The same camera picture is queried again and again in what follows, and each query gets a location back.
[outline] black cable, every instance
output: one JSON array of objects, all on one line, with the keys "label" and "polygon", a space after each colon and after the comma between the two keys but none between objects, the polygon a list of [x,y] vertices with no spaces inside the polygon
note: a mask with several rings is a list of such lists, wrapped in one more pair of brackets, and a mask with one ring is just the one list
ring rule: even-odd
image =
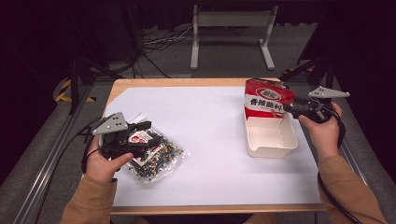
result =
[{"label": "black cable", "polygon": [[49,174],[49,181],[47,183],[46,189],[44,191],[44,196],[43,199],[41,201],[40,207],[38,208],[37,214],[35,216],[35,224],[38,223],[38,220],[40,219],[40,215],[41,215],[41,211],[43,210],[43,206],[44,206],[44,202],[47,199],[47,195],[49,193],[49,189],[50,189],[50,183],[52,181],[53,175],[55,174],[56,168],[58,167],[59,161],[61,160],[62,156],[64,155],[64,152],[66,151],[66,149],[69,147],[69,145],[73,142],[73,140],[79,136],[80,134],[82,134],[86,129],[88,129],[93,123],[95,123],[97,120],[99,120],[101,117],[91,121],[90,123],[88,123],[87,125],[85,125],[80,131],[78,131],[66,144],[66,146],[64,147],[64,149],[61,152],[61,155],[59,156],[58,160],[55,163],[55,168],[53,169],[53,171]]},{"label": "black cable", "polygon": [[324,194],[329,198],[330,202],[334,204],[334,206],[340,210],[347,218],[349,218],[350,221],[353,223],[361,224],[361,222],[355,218],[351,213],[349,213],[343,205],[341,205],[337,200],[334,199],[334,197],[330,194],[330,192],[326,189],[326,186],[323,183],[323,180],[320,176],[320,173],[318,173],[318,182],[320,187],[323,189]]},{"label": "black cable", "polygon": [[144,53],[143,56],[145,56],[145,58],[146,58],[149,62],[151,62],[152,65],[154,65],[154,67],[156,67],[156,68],[158,69],[158,71],[161,72],[161,74],[163,74],[165,77],[169,77],[168,75],[166,75],[166,74],[157,66],[157,64],[155,64],[155,63],[146,55],[146,53]]}]

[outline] white paper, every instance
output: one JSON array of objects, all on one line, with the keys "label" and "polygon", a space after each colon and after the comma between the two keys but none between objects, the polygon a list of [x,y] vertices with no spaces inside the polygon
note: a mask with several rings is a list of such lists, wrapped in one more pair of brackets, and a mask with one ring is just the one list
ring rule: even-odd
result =
[{"label": "white paper", "polygon": [[114,206],[321,203],[318,167],[298,120],[298,146],[286,158],[248,155],[245,87],[131,88],[106,109],[126,120],[142,112],[190,152],[169,176],[143,183],[122,167]]}]

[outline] hand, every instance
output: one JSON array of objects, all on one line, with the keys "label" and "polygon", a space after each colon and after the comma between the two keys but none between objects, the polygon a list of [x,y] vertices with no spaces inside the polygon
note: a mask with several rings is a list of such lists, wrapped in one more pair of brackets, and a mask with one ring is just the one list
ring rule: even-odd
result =
[{"label": "hand", "polygon": [[[95,136],[92,139],[88,154],[99,148],[99,136]],[[102,182],[111,182],[114,174],[122,165],[132,159],[134,155],[132,153],[124,154],[113,161],[109,161],[104,158],[100,151],[93,152],[87,160],[87,172],[85,175],[92,177],[95,180]]]},{"label": "hand", "polygon": [[[332,102],[332,108],[341,118],[341,107]],[[309,130],[312,144],[318,152],[318,161],[321,162],[326,158],[339,155],[338,152],[338,135],[339,126],[337,119],[331,117],[324,123],[316,123],[304,115],[298,117],[298,120]]]}]

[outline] table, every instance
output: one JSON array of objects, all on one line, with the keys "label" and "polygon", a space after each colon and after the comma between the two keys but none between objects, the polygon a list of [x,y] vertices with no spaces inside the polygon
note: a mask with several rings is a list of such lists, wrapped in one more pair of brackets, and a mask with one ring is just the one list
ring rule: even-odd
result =
[{"label": "table", "polygon": [[[243,88],[245,86],[245,81],[246,78],[178,78],[178,79],[119,79],[114,83],[113,89],[109,95],[108,102],[107,102],[107,107],[106,110],[108,110],[112,104],[116,101],[118,101],[120,98],[117,98],[120,96],[124,91],[127,91],[128,88],[136,88],[136,89],[143,89],[147,88],[150,90],[150,88],[160,88],[160,87],[233,87],[233,88]],[[191,155],[191,157],[197,157],[196,153]],[[177,178],[177,175],[179,173],[185,171],[187,168],[188,164],[183,163],[181,164],[180,167],[177,167],[177,174],[171,174],[167,176],[165,179],[161,179],[157,182],[155,182],[154,185],[147,187],[147,189],[144,190],[154,190],[157,188],[161,188],[162,185],[166,185],[166,180],[170,180],[171,178],[174,180],[174,178]],[[128,184],[135,185],[134,181],[135,180],[130,180],[130,179],[125,179],[125,174],[119,171],[116,174],[116,177],[119,179],[119,187],[118,187],[118,193],[120,193],[120,190],[123,191],[125,188],[128,190],[128,186],[121,186],[122,184],[125,184],[125,182],[128,182]],[[308,181],[313,181],[313,185],[316,187],[316,175],[314,174],[312,176],[312,179],[309,178]],[[138,187],[134,186],[134,188],[140,188],[143,186],[142,184],[138,184]],[[316,194],[317,191],[315,189],[312,189],[312,194]],[[221,214],[221,213],[262,213],[262,212],[290,212],[290,211],[324,211],[325,207],[324,205],[319,201],[319,199],[314,199],[316,203],[253,203],[253,204],[191,204],[191,205],[134,205],[134,206],[129,206],[129,205],[118,205],[121,204],[122,199],[120,199],[121,196],[117,197],[115,199],[115,205],[113,207],[113,215],[160,215],[160,214]]]}]

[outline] person's left hand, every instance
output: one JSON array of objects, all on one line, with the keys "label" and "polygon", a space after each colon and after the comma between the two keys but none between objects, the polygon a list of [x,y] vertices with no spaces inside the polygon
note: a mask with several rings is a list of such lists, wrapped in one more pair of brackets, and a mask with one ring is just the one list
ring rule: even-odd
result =
[{"label": "person's left hand", "polygon": [[[99,148],[99,136],[96,135],[92,139],[88,154],[97,148]],[[85,175],[88,175],[95,180],[109,183],[113,180],[116,171],[120,169],[122,165],[130,161],[133,156],[134,155],[132,153],[127,153],[113,161],[109,161],[101,155],[99,150],[97,150],[93,152],[87,160],[87,172]]]}]

